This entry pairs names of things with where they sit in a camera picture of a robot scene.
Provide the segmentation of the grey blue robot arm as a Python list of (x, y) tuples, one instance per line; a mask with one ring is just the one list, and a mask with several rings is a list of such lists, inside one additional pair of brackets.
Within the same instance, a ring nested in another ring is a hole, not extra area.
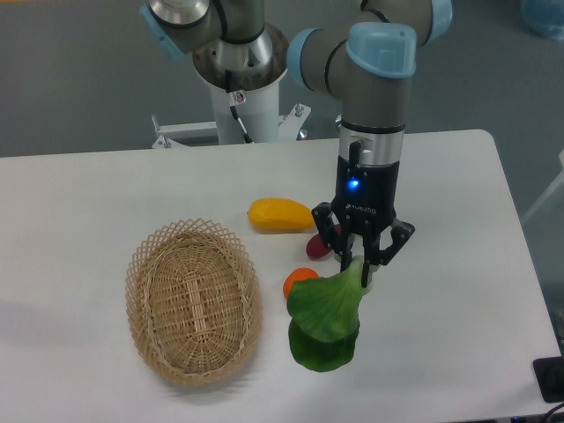
[(191, 56), (209, 86), (219, 142), (282, 138), (278, 85), (290, 76), (342, 105), (336, 194), (312, 215), (323, 245), (346, 269), (363, 241), (361, 281), (413, 234), (394, 201), (416, 52), (444, 34), (449, 1), (364, 1), (347, 26), (287, 39), (261, 1), (148, 1), (140, 10), (171, 58)]

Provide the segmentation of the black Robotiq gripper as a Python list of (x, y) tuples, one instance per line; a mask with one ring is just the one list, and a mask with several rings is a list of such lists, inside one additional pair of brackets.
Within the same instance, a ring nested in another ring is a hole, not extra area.
[[(353, 260), (352, 233), (362, 235), (363, 288), (370, 287), (372, 275), (388, 265), (415, 233), (414, 225), (394, 219), (398, 171), (398, 162), (383, 167), (352, 167), (339, 157), (335, 196), (331, 203), (322, 202), (312, 211), (323, 245), (335, 253), (341, 271)], [(381, 249), (382, 231), (389, 226), (390, 245)]]

